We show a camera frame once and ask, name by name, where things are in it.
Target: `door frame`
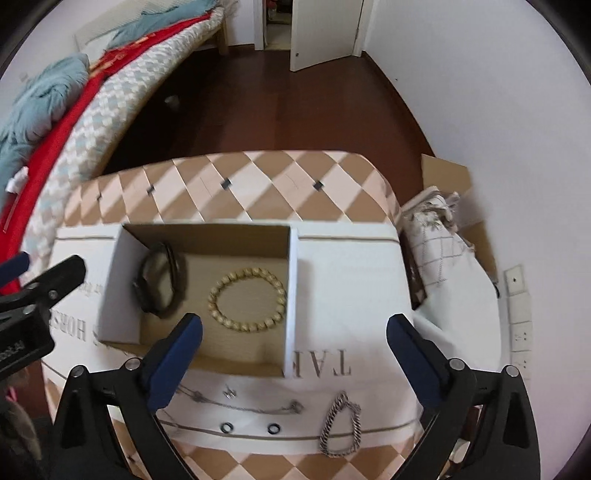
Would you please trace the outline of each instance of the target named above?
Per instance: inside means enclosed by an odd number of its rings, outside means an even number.
[[[365,47],[365,38],[369,29],[369,20],[371,19],[371,12],[374,8],[375,0],[363,0],[361,6],[361,15],[359,16],[359,27],[357,32],[357,38],[355,39],[355,45],[353,46],[353,53],[355,57],[360,57],[363,48]],[[254,13],[254,34],[255,34],[255,50],[265,50],[265,37],[263,34],[265,28],[265,0],[254,0],[253,13]]]
[[[255,50],[265,50],[265,22],[267,16],[267,3],[265,0],[254,0],[252,6],[255,21]]]

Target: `wall switch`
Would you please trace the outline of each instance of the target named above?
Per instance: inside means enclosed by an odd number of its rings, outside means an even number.
[[[508,297],[509,322],[531,322],[531,297],[527,292]]]

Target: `red blanket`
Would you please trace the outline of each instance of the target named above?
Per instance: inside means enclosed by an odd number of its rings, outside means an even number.
[[[197,22],[207,20],[209,17],[211,17],[211,12],[163,28],[125,47],[111,50],[99,60],[98,64],[93,68],[91,78],[78,101],[43,139],[31,156],[28,163],[29,178],[22,192],[18,197],[13,197],[2,212],[0,217],[2,221],[0,225],[0,263],[18,253],[29,218],[33,214],[33,209],[47,181],[47,177],[51,173],[76,122],[98,93],[105,80],[135,60],[148,48],[176,35]],[[1,293],[8,294],[18,290],[18,282],[14,281],[4,287]]]

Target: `white wall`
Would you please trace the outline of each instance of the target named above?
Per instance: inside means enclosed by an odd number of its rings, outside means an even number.
[[[525,0],[380,0],[366,50],[467,165],[501,270],[525,266],[544,479],[591,422],[591,86]]]
[[[33,77],[53,61],[78,51],[74,32],[122,0],[63,0],[31,32],[0,79],[0,124],[21,91],[21,76]],[[228,19],[230,45],[254,43],[253,0],[239,0]]]

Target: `checkered cloth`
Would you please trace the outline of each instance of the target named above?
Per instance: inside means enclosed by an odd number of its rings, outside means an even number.
[[[278,219],[395,225],[400,214],[390,185],[361,155],[271,151],[179,158],[87,181],[73,192],[64,224]],[[61,391],[51,381],[46,391],[54,413]],[[148,479],[125,425],[113,425],[132,472]],[[421,435],[417,423],[404,442],[337,459],[173,443],[200,480],[389,480]]]
[[[345,152],[239,152],[179,158],[87,181],[65,225],[175,220],[323,220],[395,223],[389,183]]]
[[[61,389],[46,382],[50,412],[55,415]],[[134,475],[150,476],[125,424],[113,420],[115,433]],[[199,480],[390,480],[404,463],[423,430],[417,423],[413,436],[394,445],[361,448],[345,458],[309,455],[259,455],[195,447],[173,440],[185,463]]]

